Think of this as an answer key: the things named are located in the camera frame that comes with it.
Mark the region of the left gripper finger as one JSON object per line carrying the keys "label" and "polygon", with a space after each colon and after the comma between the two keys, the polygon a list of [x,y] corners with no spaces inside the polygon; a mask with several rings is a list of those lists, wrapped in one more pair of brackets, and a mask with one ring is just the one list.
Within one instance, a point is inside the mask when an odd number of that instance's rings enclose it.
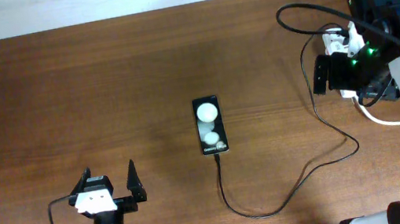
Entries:
{"label": "left gripper finger", "polygon": [[147,200],[147,192],[139,179],[133,160],[129,160],[127,173],[127,189],[131,191],[132,197],[136,202]]}
{"label": "left gripper finger", "polygon": [[87,167],[82,173],[82,176],[80,179],[77,181],[75,187],[73,190],[69,193],[70,196],[73,195],[78,195],[79,193],[82,193],[84,190],[84,186],[86,185],[87,179],[91,176],[90,169]]}

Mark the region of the black smartphone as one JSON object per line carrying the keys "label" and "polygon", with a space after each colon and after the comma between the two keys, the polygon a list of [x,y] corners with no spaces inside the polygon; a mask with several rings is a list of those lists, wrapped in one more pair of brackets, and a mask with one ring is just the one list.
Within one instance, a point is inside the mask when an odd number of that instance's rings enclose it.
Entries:
{"label": "black smartphone", "polygon": [[214,155],[229,150],[222,110],[217,96],[199,97],[192,101],[192,108],[200,139],[201,152]]}

